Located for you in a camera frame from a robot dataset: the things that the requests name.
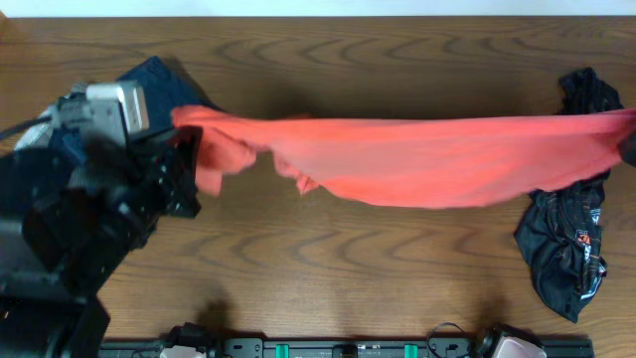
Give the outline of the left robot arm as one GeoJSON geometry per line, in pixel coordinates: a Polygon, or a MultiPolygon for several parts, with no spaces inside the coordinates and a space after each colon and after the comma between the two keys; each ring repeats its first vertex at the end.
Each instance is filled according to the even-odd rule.
{"type": "Polygon", "coordinates": [[[58,129],[1,160],[1,353],[94,357],[110,318],[98,292],[160,218],[200,211],[202,132],[132,141],[58,129]]]}

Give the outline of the red printed t-shirt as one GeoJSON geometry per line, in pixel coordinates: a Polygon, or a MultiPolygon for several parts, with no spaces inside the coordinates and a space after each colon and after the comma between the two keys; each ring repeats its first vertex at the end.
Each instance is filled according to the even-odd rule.
{"type": "Polygon", "coordinates": [[[445,209],[557,190],[611,168],[635,113],[255,120],[189,105],[172,121],[202,130],[196,182],[210,194],[270,152],[301,193],[321,187],[377,206],[445,209]]]}

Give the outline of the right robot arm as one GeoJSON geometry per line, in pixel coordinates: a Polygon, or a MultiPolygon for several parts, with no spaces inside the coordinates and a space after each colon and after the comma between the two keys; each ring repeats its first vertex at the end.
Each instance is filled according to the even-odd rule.
{"type": "MultiPolygon", "coordinates": [[[[600,255],[603,229],[598,220],[608,175],[603,172],[564,189],[532,193],[533,204],[515,233],[536,293],[548,308],[573,323],[596,295],[607,271],[600,255]]],[[[593,349],[587,341],[542,341],[531,333],[498,324],[474,344],[471,355],[591,357],[593,349]]]]}

